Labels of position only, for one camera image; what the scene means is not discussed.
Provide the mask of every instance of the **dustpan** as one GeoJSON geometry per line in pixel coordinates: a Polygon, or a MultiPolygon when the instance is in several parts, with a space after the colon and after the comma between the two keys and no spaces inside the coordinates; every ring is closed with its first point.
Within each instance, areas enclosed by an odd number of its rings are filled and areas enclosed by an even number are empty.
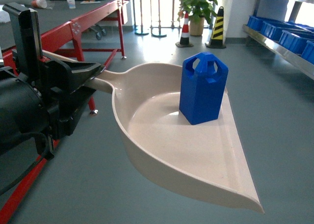
{"type": "Polygon", "coordinates": [[[225,90],[217,120],[190,125],[179,111],[182,67],[145,63],[103,71],[87,86],[112,93],[128,157],[150,181],[193,199],[263,213],[225,90]]]}

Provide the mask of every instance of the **blue plastic object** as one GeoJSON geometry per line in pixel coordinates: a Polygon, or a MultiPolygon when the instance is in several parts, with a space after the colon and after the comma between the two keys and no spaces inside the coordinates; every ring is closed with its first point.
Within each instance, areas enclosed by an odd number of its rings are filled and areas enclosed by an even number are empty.
{"type": "Polygon", "coordinates": [[[314,64],[314,42],[307,41],[306,47],[301,55],[303,59],[306,59],[308,62],[314,64]]]}
{"type": "Polygon", "coordinates": [[[263,25],[263,21],[269,21],[269,22],[275,22],[275,23],[282,23],[282,21],[274,20],[274,19],[268,19],[268,18],[262,18],[257,17],[254,15],[251,15],[249,18],[249,21],[247,23],[247,26],[255,31],[260,31],[263,25]]]}
{"type": "Polygon", "coordinates": [[[288,30],[293,33],[311,33],[309,30],[305,30],[304,28],[292,24],[264,21],[261,28],[261,34],[273,41],[279,41],[283,34],[283,30],[288,30]]]}
{"type": "Polygon", "coordinates": [[[210,52],[183,62],[179,109],[195,125],[218,118],[228,67],[210,52]],[[193,63],[199,59],[195,68],[193,63]]]}
{"type": "Polygon", "coordinates": [[[300,55],[304,51],[308,40],[314,41],[313,33],[291,33],[285,30],[279,40],[279,44],[293,53],[300,55]]]}

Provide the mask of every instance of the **table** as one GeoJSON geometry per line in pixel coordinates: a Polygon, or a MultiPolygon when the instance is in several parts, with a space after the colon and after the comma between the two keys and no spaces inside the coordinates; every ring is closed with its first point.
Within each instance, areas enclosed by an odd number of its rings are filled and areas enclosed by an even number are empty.
{"type": "MultiPolygon", "coordinates": [[[[38,11],[39,29],[41,33],[42,48],[45,51],[61,54],[66,57],[76,57],[78,61],[84,61],[84,51],[111,52],[111,55],[104,63],[107,68],[117,52],[121,52],[122,58],[125,57],[122,24],[123,5],[128,0],[103,0],[101,3],[80,4],[76,2],[76,9],[69,9],[67,2],[63,0],[55,1],[53,10],[36,9],[38,11]],[[117,21],[120,37],[120,48],[117,49],[83,49],[81,46],[82,32],[99,21],[117,21]],[[74,49],[60,49],[69,41],[73,42],[74,49]]],[[[15,69],[15,63],[12,60],[12,49],[15,42],[11,29],[11,24],[0,24],[0,46],[3,52],[3,61],[5,66],[11,66],[15,69]]],[[[95,108],[94,101],[89,102],[91,109],[95,108]]],[[[0,224],[9,221],[23,197],[28,192],[32,183],[40,173],[47,161],[42,160],[18,185],[12,196],[0,210],[0,224]]]]}

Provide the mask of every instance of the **white cup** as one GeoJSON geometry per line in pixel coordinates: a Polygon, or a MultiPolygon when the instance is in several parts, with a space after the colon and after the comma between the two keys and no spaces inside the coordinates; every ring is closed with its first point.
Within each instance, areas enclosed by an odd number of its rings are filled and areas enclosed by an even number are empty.
{"type": "Polygon", "coordinates": [[[75,9],[75,0],[67,0],[69,8],[75,9]]]}

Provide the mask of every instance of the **yellow and black traffic cone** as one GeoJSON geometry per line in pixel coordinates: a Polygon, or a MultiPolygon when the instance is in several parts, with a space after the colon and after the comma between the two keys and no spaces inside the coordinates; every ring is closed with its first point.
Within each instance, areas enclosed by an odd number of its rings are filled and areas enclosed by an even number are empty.
{"type": "Polygon", "coordinates": [[[212,49],[224,49],[226,48],[223,43],[223,35],[224,35],[224,7],[220,7],[217,13],[217,18],[215,22],[215,26],[212,30],[211,39],[209,43],[205,45],[208,48],[212,49]]]}
{"type": "Polygon", "coordinates": [[[177,47],[192,47],[193,44],[190,43],[190,34],[188,33],[188,13],[185,12],[184,15],[184,24],[182,27],[182,34],[180,38],[180,42],[176,43],[177,47]]]}

